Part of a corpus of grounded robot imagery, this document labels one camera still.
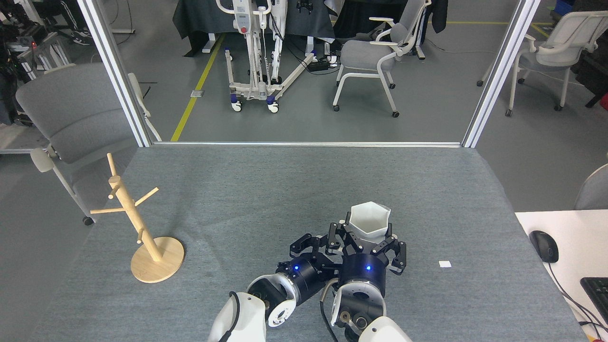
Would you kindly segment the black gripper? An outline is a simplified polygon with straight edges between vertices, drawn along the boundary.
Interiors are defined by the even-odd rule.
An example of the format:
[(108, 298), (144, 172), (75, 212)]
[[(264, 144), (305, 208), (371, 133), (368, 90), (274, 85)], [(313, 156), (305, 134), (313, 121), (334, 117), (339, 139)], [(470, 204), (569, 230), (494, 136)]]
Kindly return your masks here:
[(390, 235), (372, 247), (372, 255), (362, 254), (363, 240), (357, 236), (349, 223), (330, 223), (326, 235), (326, 255), (337, 255), (342, 252), (342, 267), (339, 272), (339, 285), (351, 281), (369, 281), (377, 288), (386, 287), (386, 253), (393, 251), (394, 257), (389, 262), (389, 271), (402, 275), (407, 265), (408, 246), (399, 241), (396, 235)]
[[(293, 259), (277, 264), (276, 272), (285, 274), (293, 283), (298, 305), (317, 294), (325, 286), (325, 282), (335, 278), (337, 271), (342, 268), (337, 255), (327, 255), (319, 251), (319, 247), (326, 246), (327, 242), (326, 235), (318, 237), (306, 233), (291, 244), (290, 256)], [(301, 255), (308, 247), (312, 247), (311, 254)]]

